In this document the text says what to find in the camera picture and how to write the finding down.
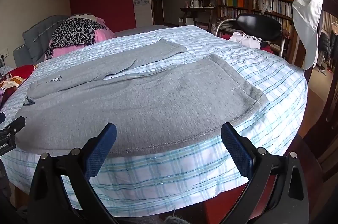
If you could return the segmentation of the blue plaid bed sheet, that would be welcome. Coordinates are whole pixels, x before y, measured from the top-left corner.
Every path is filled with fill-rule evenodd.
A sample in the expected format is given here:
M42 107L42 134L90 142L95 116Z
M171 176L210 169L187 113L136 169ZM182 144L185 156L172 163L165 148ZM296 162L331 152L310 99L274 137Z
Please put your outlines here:
M113 123L91 185L115 217L160 214L246 182L222 143L226 122L284 154L307 94L301 68L195 26L113 38L37 66L3 106L7 123L26 124L1 159L28 192L42 153L65 155Z

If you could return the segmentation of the red patterned quilt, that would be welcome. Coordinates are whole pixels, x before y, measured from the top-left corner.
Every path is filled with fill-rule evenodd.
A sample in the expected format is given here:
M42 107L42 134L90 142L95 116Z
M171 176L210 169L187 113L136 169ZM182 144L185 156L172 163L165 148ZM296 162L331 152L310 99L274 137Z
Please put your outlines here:
M1 107L8 98L30 77L38 65L23 65L1 77Z

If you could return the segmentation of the grey padded headboard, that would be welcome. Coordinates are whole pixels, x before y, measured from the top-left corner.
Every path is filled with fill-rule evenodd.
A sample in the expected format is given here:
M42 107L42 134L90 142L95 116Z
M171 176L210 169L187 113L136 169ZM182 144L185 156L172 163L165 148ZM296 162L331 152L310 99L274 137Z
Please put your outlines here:
M17 68L23 65L36 65L43 62L52 34L68 18L67 15L52 15L23 32L24 44L13 51Z

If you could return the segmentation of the white cloth on chair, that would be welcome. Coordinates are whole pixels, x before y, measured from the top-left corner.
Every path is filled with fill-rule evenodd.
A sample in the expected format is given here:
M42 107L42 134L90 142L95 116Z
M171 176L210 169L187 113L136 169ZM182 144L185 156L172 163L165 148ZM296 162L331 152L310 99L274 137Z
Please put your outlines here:
M234 32L229 40L232 42L239 43L251 49L260 49L262 41L261 38L249 36L243 32Z

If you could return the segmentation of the black chair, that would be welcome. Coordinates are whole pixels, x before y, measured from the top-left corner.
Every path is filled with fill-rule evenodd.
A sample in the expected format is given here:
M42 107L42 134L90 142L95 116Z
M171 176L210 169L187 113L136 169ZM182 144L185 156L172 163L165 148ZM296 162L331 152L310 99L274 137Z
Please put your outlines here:
M230 24L235 28L228 27L226 29L238 29L249 36L261 38L263 41L270 43L280 42L279 56L282 57L285 46L285 40L289 38L289 33L284 30L281 24L275 19L259 14L240 14L237 18L222 18L216 27L215 36L224 24Z

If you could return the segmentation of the wooden bookshelf with books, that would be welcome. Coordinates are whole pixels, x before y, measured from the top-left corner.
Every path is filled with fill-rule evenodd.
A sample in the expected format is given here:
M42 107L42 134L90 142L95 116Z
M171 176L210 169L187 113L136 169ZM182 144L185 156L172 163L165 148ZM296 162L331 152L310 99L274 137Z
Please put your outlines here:
M217 0L217 22L213 26L213 34L222 18L237 18L240 14L259 14L278 21L284 30L289 33L289 38L285 40L282 58L289 60L290 56L295 53L293 48L293 38L295 34L293 23L292 3L294 0ZM238 29L226 29L228 27L235 28L230 24L224 24L218 36L230 35L234 32L241 32ZM279 55L280 42L270 43L261 41L261 48Z

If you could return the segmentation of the white cap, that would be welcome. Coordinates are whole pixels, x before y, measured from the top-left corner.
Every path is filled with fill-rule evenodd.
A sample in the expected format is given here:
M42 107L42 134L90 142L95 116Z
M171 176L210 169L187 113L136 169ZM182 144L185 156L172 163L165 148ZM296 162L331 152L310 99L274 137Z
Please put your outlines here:
M320 22L323 0L294 0L293 23L305 48L303 70L308 70L317 62L318 25Z

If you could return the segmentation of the wall power socket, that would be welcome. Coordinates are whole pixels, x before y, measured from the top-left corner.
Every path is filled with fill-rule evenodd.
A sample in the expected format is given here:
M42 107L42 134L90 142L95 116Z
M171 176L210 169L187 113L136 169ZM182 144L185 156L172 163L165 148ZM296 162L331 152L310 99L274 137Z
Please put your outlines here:
M8 48L4 48L0 50L0 56L1 58L7 58L9 56Z

